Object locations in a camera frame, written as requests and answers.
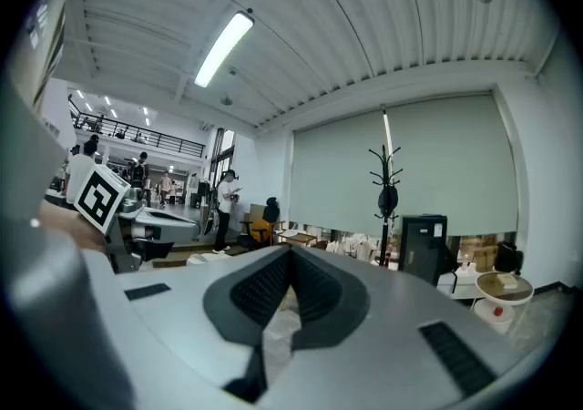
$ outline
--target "ceiling light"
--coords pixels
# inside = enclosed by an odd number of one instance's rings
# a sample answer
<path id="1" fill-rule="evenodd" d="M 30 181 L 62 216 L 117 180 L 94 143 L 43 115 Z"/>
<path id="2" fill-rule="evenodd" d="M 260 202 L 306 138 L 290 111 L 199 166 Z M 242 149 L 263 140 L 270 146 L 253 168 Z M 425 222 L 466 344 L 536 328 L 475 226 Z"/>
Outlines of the ceiling light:
<path id="1" fill-rule="evenodd" d="M 225 29 L 222 30 L 222 33 L 220 33 L 219 38 L 207 54 L 207 58 L 204 59 L 202 67 L 200 67 L 199 73 L 194 79 L 195 84 L 201 87 L 209 85 L 220 64 L 245 33 L 251 29 L 253 23 L 253 18 L 247 16 L 247 14 L 243 12 L 235 14 L 225 26 Z"/>

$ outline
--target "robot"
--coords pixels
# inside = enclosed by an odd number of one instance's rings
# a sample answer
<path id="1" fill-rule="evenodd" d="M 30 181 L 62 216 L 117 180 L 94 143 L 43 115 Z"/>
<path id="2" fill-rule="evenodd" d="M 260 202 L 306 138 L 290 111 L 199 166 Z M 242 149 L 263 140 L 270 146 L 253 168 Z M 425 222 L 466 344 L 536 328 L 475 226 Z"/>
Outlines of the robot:
<path id="1" fill-rule="evenodd" d="M 96 165 L 75 199 L 75 208 L 106 238 L 115 273 L 135 272 L 144 261 L 166 258 L 175 242 L 192 241 L 200 227 L 144 206 L 141 190 L 104 165 Z"/>

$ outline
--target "orange chair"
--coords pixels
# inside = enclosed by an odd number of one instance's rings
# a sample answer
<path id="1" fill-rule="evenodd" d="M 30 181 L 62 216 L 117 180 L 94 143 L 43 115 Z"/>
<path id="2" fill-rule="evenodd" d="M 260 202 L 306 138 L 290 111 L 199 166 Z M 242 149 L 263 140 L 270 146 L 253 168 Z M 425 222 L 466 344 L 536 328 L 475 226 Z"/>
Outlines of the orange chair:
<path id="1" fill-rule="evenodd" d="M 273 244 L 273 230 L 276 226 L 283 224 L 283 222 L 276 221 L 279 217 L 280 208 L 277 200 L 269 198 L 267 206 L 263 210 L 262 219 L 254 222 L 250 220 L 241 222 L 241 224 L 245 225 L 247 234 L 237 237 L 237 243 L 248 250 L 258 250 L 259 248 L 271 246 Z"/>

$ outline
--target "wooden table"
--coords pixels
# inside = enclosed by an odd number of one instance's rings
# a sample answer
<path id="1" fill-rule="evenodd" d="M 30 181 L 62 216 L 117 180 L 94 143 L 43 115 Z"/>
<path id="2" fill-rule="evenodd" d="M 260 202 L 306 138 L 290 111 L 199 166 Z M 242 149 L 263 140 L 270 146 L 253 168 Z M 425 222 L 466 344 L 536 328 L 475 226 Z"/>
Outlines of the wooden table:
<path id="1" fill-rule="evenodd" d="M 310 241 L 312 240 L 316 240 L 317 241 L 317 237 L 314 237 L 313 235 L 307 235 L 305 233 L 298 233 L 297 235 L 294 235 L 293 237 L 284 237 L 283 235 L 278 235 L 278 237 L 281 237 L 283 239 L 285 239 L 285 241 L 287 242 L 291 242 L 291 243 L 300 243 L 302 245 L 306 245 L 308 246 L 308 243 L 310 243 Z"/>

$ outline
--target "black strip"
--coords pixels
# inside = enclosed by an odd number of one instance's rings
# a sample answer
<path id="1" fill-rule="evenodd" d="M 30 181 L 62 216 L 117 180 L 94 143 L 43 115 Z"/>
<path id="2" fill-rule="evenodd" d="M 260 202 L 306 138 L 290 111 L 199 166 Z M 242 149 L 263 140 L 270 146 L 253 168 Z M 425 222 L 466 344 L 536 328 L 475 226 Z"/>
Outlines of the black strip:
<path id="1" fill-rule="evenodd" d="M 496 376 L 445 323 L 420 327 L 419 332 L 431 346 L 455 383 L 468 397 L 493 383 Z"/>
<path id="2" fill-rule="evenodd" d="M 147 285 L 146 287 L 125 290 L 124 293 L 128 297 L 128 300 L 133 302 L 134 300 L 151 297 L 152 295 L 158 295 L 159 293 L 163 293 L 168 290 L 170 290 L 170 288 L 165 283 L 154 283 L 152 285 Z"/>

